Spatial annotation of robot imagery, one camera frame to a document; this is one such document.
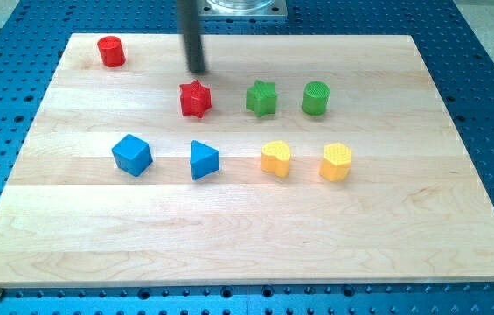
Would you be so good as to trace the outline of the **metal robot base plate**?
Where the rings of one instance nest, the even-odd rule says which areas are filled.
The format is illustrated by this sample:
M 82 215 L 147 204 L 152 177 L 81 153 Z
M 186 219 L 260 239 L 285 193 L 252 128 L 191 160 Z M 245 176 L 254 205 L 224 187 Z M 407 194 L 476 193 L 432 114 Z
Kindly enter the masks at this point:
M 208 19 L 285 18 L 286 0 L 198 0 L 198 14 Z

